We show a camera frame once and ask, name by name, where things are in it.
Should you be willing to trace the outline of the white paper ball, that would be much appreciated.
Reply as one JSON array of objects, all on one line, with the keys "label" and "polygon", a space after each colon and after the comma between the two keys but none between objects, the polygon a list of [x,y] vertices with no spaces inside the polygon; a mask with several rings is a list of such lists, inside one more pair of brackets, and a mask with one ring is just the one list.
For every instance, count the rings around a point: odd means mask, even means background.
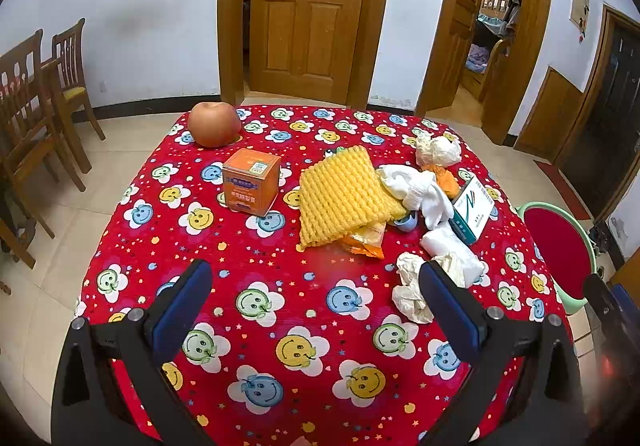
[{"label": "white paper ball", "polygon": [[457,139],[431,136],[423,133],[416,138],[416,164],[448,167],[462,160],[462,150]]},{"label": "white paper ball", "polygon": [[424,259],[409,252],[402,252],[396,259],[400,284],[392,291],[392,301],[396,308],[411,322],[427,325],[434,320],[431,308],[421,293],[419,276]]}]

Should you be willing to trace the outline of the white teal carton box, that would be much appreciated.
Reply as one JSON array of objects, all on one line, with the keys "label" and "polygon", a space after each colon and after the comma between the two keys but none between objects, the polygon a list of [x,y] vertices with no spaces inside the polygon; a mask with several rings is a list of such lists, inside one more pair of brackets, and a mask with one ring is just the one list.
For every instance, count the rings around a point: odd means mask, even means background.
[{"label": "white teal carton box", "polygon": [[452,203],[454,217],[449,224],[466,245],[474,244],[482,235],[494,210],[495,201],[475,175],[468,180]]}]

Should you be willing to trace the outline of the orange wrapper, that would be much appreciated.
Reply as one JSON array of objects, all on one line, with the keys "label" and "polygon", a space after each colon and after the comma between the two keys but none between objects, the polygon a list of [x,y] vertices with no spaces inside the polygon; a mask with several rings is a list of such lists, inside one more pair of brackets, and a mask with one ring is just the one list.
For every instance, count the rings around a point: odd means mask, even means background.
[{"label": "orange wrapper", "polygon": [[422,171],[429,171],[435,175],[437,186],[442,189],[445,195],[454,199],[460,192],[460,185],[457,182],[456,177],[448,169],[436,164],[427,164],[421,167]]}]

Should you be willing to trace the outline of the orange snack packet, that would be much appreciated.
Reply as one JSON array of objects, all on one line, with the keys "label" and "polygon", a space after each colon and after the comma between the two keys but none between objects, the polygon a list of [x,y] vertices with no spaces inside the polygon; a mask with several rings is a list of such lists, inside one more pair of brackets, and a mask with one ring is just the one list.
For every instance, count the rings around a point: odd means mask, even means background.
[{"label": "orange snack packet", "polygon": [[386,224],[384,221],[382,223],[371,223],[344,236],[338,243],[350,254],[383,259],[382,243],[385,229]]}]

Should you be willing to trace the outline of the white cloth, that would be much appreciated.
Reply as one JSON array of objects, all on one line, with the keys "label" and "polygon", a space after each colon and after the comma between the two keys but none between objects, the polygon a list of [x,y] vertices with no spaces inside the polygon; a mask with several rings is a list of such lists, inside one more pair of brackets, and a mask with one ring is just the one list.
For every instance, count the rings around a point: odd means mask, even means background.
[{"label": "white cloth", "polygon": [[428,230],[454,217],[454,207],[433,172],[408,165],[385,164],[376,172],[384,188],[410,212],[420,211]]}]

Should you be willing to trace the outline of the orange cardboard box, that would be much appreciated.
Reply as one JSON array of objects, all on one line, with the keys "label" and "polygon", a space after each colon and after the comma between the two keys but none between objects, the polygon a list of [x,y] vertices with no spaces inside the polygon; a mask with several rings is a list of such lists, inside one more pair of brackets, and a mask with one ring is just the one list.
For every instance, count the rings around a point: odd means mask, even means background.
[{"label": "orange cardboard box", "polygon": [[224,162],[224,201],[229,209],[265,216],[279,191],[279,155],[241,148]]}]

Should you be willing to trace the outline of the yellow foam fruit net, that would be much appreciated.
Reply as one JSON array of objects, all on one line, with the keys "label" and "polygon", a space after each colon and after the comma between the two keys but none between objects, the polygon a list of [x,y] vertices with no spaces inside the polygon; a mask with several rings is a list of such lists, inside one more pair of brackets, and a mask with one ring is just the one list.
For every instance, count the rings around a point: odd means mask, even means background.
[{"label": "yellow foam fruit net", "polygon": [[363,146],[349,147],[299,176],[299,245],[321,247],[408,211],[384,188]]}]

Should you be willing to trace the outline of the red bin green rim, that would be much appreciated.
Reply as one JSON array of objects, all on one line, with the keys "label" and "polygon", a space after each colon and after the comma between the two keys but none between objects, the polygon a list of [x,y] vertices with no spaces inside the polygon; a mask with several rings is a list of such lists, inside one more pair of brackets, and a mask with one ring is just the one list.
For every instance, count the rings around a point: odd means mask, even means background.
[{"label": "red bin green rim", "polygon": [[570,213],[550,203],[525,203],[518,208],[518,216],[546,263],[565,313],[576,314],[588,303],[584,282],[597,273],[596,253],[587,232]]}]

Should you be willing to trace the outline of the red doormat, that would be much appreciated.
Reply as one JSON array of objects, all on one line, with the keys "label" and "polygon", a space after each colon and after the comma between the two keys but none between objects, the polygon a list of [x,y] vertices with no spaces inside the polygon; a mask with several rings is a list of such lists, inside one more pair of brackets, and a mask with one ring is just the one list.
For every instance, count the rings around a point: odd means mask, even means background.
[{"label": "red doormat", "polygon": [[561,171],[552,164],[535,160],[536,165],[541,172],[547,176],[552,185],[559,192],[568,210],[578,221],[589,221],[591,215],[582,204],[582,200],[578,197],[570,183],[562,175]]}]

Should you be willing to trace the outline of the dark entrance door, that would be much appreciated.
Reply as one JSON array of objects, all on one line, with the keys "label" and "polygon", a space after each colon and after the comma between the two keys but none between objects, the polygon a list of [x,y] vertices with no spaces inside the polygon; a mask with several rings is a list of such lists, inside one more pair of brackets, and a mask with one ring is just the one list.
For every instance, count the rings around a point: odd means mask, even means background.
[{"label": "dark entrance door", "polygon": [[596,99],[562,172],[593,216],[623,184],[639,153],[639,36],[613,28]]}]

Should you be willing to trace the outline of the near wooden chair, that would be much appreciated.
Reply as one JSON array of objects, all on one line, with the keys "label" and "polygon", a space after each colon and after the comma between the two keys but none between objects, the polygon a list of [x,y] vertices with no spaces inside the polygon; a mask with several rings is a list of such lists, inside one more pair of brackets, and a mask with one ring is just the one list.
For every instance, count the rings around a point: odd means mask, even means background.
[{"label": "near wooden chair", "polygon": [[37,30],[1,56],[1,210],[12,198],[27,224],[39,225],[50,238],[55,234],[28,197],[25,183],[42,166],[54,180],[50,156],[56,155],[79,191],[86,186],[62,140],[54,120],[53,92],[44,72],[52,61],[41,61],[43,30]]}]

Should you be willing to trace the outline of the wooden chair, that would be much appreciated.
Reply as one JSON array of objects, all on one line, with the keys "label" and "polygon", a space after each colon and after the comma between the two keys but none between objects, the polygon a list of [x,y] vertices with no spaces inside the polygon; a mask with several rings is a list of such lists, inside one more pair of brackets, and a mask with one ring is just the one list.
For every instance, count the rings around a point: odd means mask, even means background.
[{"label": "wooden chair", "polygon": [[73,114],[79,110],[84,111],[96,135],[104,140],[104,132],[92,109],[82,63],[82,31],[85,23],[86,19],[80,18],[71,28],[53,35],[51,52],[53,58],[60,60],[58,78],[68,112]]},{"label": "wooden chair", "polygon": [[79,191],[86,186],[62,140],[54,120],[53,92],[44,72],[52,61],[41,61],[43,30],[37,30],[1,56],[1,210],[12,198],[27,224],[39,225],[50,238],[55,234],[28,197],[25,183],[42,166],[54,180],[50,156],[56,155]]}]

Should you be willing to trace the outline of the red smiley flower tablecloth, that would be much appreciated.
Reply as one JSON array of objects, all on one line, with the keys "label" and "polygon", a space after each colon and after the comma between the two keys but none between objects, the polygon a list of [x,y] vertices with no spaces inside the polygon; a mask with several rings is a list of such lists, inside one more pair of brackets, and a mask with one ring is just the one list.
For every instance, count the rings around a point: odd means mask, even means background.
[{"label": "red smiley flower tablecloth", "polygon": [[[484,163],[442,123],[380,112],[250,106],[234,143],[199,145],[189,114],[171,126],[125,190],[93,255],[75,318],[118,322],[148,308],[197,259],[212,288],[162,370],[212,445],[422,445],[470,371],[434,320],[418,325],[392,301],[402,252],[434,261],[483,307],[541,322],[559,296],[532,235]],[[381,165],[416,164],[416,138],[457,139],[462,160],[445,169],[460,190],[473,175],[495,201],[480,239],[466,245],[449,221],[405,233],[386,224],[383,259],[346,252],[340,240],[299,245],[299,176],[349,147]],[[224,201],[224,162],[241,148],[279,155],[279,191],[268,213]],[[521,370],[503,387],[472,437],[495,429]],[[138,429],[156,440],[126,374],[110,362]]]}]

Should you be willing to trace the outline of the red apple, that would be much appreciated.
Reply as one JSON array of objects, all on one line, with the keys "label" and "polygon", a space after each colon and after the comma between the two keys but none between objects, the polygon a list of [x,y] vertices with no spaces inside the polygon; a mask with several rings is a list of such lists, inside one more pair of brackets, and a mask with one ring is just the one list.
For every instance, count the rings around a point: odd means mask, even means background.
[{"label": "red apple", "polygon": [[199,145],[219,148],[238,139],[241,121],[233,106],[226,102],[200,102],[189,114],[188,128]]}]

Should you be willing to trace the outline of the far wooden chair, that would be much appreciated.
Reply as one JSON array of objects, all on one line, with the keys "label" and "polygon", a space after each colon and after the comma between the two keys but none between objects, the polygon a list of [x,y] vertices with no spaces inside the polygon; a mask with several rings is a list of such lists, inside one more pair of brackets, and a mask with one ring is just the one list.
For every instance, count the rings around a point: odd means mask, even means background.
[{"label": "far wooden chair", "polygon": [[85,23],[86,19],[80,18],[71,28],[53,35],[51,52],[53,58],[60,60],[58,78],[68,112],[73,114],[79,110],[84,111],[96,135],[104,140],[104,132],[92,109],[82,63],[82,31]]}]

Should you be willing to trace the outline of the open wooden door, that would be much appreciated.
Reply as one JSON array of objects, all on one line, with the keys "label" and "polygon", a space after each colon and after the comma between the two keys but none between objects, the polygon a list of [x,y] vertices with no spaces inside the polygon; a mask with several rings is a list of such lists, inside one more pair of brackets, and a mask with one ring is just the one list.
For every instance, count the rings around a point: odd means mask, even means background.
[{"label": "open wooden door", "polygon": [[431,56],[416,105],[416,114],[420,117],[454,102],[481,1],[442,0]]}]

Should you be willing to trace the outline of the closed wooden door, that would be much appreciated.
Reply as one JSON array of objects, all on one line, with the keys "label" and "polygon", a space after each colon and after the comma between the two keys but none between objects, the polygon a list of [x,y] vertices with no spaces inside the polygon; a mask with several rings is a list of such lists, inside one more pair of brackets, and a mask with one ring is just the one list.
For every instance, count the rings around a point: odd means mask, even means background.
[{"label": "closed wooden door", "polygon": [[250,0],[250,88],[345,103],[361,3]]}]

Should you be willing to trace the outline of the wooden wall panel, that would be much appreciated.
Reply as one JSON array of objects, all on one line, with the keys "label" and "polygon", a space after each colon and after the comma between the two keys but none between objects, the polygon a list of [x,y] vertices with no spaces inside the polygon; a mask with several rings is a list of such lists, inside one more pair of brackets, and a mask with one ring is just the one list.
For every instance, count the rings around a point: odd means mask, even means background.
[{"label": "wooden wall panel", "polygon": [[515,149],[554,162],[582,109],[582,99],[582,92],[549,66]]}]

